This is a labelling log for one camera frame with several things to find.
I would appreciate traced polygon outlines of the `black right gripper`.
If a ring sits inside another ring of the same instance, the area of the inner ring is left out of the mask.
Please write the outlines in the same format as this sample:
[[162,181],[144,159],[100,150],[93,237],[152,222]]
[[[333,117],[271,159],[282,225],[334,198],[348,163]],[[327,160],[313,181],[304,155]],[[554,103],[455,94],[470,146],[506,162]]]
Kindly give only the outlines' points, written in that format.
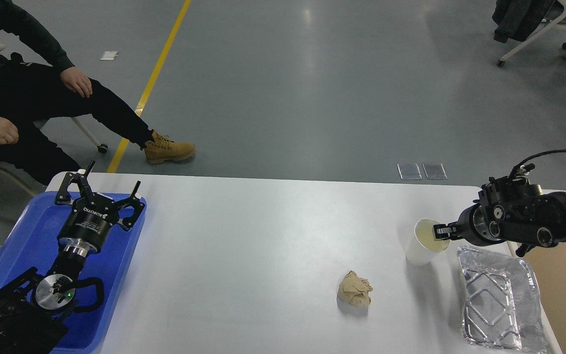
[[503,242],[490,232],[479,205],[470,206],[459,215],[457,230],[455,223],[433,225],[433,239],[437,241],[464,239],[470,244],[481,247]]

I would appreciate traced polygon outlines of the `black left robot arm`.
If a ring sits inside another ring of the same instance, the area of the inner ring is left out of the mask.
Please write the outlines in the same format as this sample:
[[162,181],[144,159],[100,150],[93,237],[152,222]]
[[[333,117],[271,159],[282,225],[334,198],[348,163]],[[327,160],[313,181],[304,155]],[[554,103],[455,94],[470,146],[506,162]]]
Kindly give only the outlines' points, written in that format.
[[0,251],[0,354],[90,354],[104,340],[145,201],[140,182],[93,191],[91,169],[34,197]]

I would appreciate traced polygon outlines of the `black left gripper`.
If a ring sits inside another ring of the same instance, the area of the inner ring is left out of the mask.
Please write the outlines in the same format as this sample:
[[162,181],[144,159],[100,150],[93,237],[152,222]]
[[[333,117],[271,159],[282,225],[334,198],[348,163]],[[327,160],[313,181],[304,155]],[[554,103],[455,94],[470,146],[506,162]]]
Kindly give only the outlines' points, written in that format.
[[[139,180],[125,199],[108,205],[96,202],[96,195],[88,183],[88,175],[95,164],[96,161],[92,160],[85,170],[66,172],[55,197],[56,205],[72,205],[72,211],[57,235],[59,246],[78,247],[84,249],[86,255],[101,253],[113,226],[117,225],[124,231],[132,229],[145,207],[138,195]],[[77,185],[80,200],[72,201],[69,193],[71,184]],[[129,208],[132,214],[120,217],[119,212]]]

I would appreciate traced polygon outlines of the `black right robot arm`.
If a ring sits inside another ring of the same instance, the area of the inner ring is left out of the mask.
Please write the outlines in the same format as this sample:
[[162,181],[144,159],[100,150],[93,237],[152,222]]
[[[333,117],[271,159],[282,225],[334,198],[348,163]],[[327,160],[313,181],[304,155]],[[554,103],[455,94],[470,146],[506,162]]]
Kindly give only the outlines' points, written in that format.
[[566,242],[566,191],[544,193],[528,179],[532,160],[549,154],[553,150],[530,155],[507,176],[490,177],[456,221],[433,226],[432,240],[463,239],[476,246],[516,242],[519,257]]

